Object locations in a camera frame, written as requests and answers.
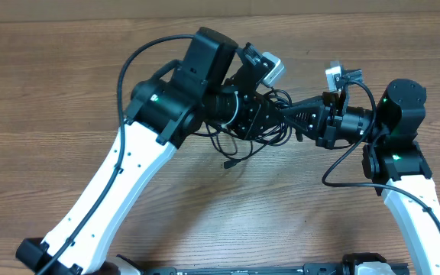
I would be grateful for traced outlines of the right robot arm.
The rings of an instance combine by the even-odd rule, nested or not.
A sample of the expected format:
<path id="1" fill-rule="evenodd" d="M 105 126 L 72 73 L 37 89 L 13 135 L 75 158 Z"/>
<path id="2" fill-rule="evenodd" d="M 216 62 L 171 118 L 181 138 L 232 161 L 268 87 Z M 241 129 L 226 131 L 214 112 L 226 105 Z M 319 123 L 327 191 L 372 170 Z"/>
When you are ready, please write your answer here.
<path id="1" fill-rule="evenodd" d="M 376 101 L 355 79 L 339 79 L 339 93 L 282 110 L 285 122 L 317 146 L 363 147 L 364 186 L 382 196 L 419 274 L 440 274 L 440 204 L 432 171 L 416 141 L 425 118 L 426 90 L 410 79 L 392 81 Z"/>

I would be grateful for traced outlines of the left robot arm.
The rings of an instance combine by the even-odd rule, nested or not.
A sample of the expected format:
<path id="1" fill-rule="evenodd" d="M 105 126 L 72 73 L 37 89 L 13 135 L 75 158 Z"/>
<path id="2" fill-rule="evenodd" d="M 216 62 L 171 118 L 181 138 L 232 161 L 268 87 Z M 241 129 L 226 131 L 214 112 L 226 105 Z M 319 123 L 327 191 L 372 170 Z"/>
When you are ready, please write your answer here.
<path id="1" fill-rule="evenodd" d="M 188 136 L 209 124 L 255 140 L 281 122 L 257 87 L 274 86 L 284 71 L 273 54 L 201 27 L 184 58 L 133 88 L 130 103 L 118 107 L 114 144 L 82 195 L 45 236 L 24 239 L 16 258 L 37 274 L 96 272 L 145 186 Z"/>

